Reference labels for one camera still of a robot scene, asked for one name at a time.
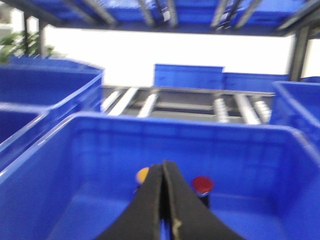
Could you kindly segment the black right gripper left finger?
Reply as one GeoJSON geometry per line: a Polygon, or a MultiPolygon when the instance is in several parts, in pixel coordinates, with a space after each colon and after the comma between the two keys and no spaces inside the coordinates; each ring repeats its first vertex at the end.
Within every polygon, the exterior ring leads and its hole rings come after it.
{"type": "Polygon", "coordinates": [[[130,204],[97,240],[158,240],[160,238],[163,165],[154,164],[130,204]]]}

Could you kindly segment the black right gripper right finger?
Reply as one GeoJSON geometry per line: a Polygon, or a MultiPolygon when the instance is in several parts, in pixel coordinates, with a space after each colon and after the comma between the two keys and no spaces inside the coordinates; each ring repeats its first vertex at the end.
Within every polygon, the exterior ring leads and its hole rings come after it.
{"type": "Polygon", "coordinates": [[[171,240],[242,240],[196,196],[177,164],[163,161],[171,240]]]}

